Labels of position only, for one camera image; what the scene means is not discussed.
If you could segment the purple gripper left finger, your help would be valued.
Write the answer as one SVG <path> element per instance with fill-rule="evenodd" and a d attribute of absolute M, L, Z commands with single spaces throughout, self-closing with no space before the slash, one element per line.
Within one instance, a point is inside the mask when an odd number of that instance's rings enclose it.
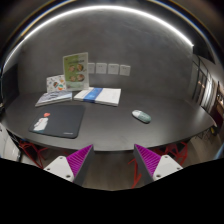
<path fill-rule="evenodd" d="M 67 157 L 58 156 L 44 170 L 78 186 L 82 186 L 93 157 L 94 147 L 89 145 Z"/>

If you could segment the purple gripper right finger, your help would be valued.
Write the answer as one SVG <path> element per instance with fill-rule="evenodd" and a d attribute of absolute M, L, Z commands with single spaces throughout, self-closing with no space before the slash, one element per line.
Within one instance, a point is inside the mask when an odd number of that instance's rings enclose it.
<path fill-rule="evenodd" d="M 160 180 L 182 169 L 182 166 L 169 155 L 160 156 L 137 144 L 134 145 L 133 154 L 145 184 Z"/>

